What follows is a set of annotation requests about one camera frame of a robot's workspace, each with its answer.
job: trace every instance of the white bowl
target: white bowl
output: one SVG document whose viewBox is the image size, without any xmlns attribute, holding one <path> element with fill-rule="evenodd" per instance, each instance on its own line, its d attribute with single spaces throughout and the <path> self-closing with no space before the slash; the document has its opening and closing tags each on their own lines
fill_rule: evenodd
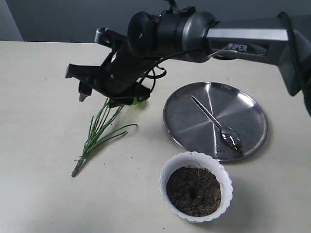
<svg viewBox="0 0 311 233">
<path fill-rule="evenodd" d="M 206 168 L 211 173 L 213 173 L 217 179 L 217 181 L 220 184 L 220 190 L 221 190 L 221 202 L 218 207 L 218 209 L 208 215 L 203 217 L 193 217 L 189 216 L 187 214 L 182 213 L 181 211 L 177 210 L 171 201 L 169 200 L 169 197 L 167 196 L 166 192 L 166 185 L 167 182 L 173 172 L 175 172 L 177 169 L 181 167 L 197 167 L 197 168 Z M 232 181 L 229 178 L 228 173 L 225 171 L 224 166 L 219 164 L 219 162 L 209 155 L 205 155 L 203 153 L 198 152 L 185 152 L 180 153 L 176 156 L 174 156 L 172 159 L 170 159 L 166 165 L 163 167 L 163 170 L 161 172 L 160 177 L 160 191 L 162 193 L 162 196 L 167 204 L 167 206 L 170 207 L 170 209 L 180 218 L 187 220 L 190 223 L 199 223 L 199 222 L 205 222 L 205 221 L 212 221 L 215 218 L 218 218 L 221 214 L 223 214 L 226 209 L 229 207 L 231 199 L 232 199 Z"/>
</svg>

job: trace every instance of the green plant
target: green plant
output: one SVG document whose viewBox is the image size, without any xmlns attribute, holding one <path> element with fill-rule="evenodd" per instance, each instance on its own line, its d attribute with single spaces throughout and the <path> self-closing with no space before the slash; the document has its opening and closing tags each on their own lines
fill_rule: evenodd
<svg viewBox="0 0 311 233">
<path fill-rule="evenodd" d="M 75 160 L 77 162 L 76 167 L 74 168 L 72 172 L 72 177 L 75 177 L 78 174 L 78 171 L 83 164 L 85 160 L 87 160 L 90 156 L 90 153 L 93 151 L 94 148 L 98 147 L 104 142 L 107 142 L 110 139 L 116 138 L 116 137 L 121 137 L 127 135 L 128 131 L 123 131 L 121 133 L 118 133 L 114 135 L 115 133 L 119 132 L 120 130 L 127 128 L 129 126 L 137 126 L 137 124 L 128 124 L 125 126 L 122 126 L 104 137 L 100 138 L 100 136 L 103 134 L 105 129 L 112 124 L 112 122 L 117 118 L 117 116 L 120 114 L 121 110 L 123 109 L 124 105 L 120 106 L 117 108 L 117 110 L 114 112 L 114 114 L 109 117 L 110 113 L 110 108 L 109 108 L 109 98 L 106 99 L 103 107 L 100 109 L 98 112 L 97 116 L 92 117 L 91 119 L 91 124 L 89 126 L 88 130 L 88 137 L 87 140 L 84 144 L 83 152 L 82 155 L 79 156 L 79 160 Z"/>
</svg>

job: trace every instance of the stainless steel plate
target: stainless steel plate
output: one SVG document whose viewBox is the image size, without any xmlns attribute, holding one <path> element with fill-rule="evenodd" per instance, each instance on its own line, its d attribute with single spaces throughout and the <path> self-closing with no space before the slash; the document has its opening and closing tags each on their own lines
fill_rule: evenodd
<svg viewBox="0 0 311 233">
<path fill-rule="evenodd" d="M 191 99 L 195 94 L 219 122 L 234 129 L 243 144 L 238 154 L 220 139 L 219 130 Z M 221 83 L 192 83 L 176 90 L 164 106 L 164 123 L 173 139 L 188 151 L 219 161 L 254 154 L 267 137 L 268 124 L 260 106 L 242 91 Z"/>
</svg>

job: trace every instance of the metal spoon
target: metal spoon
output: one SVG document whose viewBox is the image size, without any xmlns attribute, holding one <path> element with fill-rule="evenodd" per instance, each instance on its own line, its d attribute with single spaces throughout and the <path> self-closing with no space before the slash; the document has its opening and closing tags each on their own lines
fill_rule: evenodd
<svg viewBox="0 0 311 233">
<path fill-rule="evenodd" d="M 210 113 L 206 107 L 194 96 L 191 95 L 192 100 L 196 103 L 196 105 L 207 115 L 209 119 L 214 123 L 214 125 L 220 131 L 220 138 L 235 151 L 242 153 L 242 142 L 240 140 L 239 135 L 232 128 L 222 126 L 219 121 Z"/>
</svg>

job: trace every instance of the dark soil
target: dark soil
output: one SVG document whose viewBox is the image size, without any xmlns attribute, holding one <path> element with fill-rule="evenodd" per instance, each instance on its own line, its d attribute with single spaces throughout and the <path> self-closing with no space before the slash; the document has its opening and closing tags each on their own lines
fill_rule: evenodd
<svg viewBox="0 0 311 233">
<path fill-rule="evenodd" d="M 214 213 L 221 201 L 219 182 L 203 168 L 182 167 L 166 185 L 172 204 L 184 214 L 202 217 Z"/>
</svg>

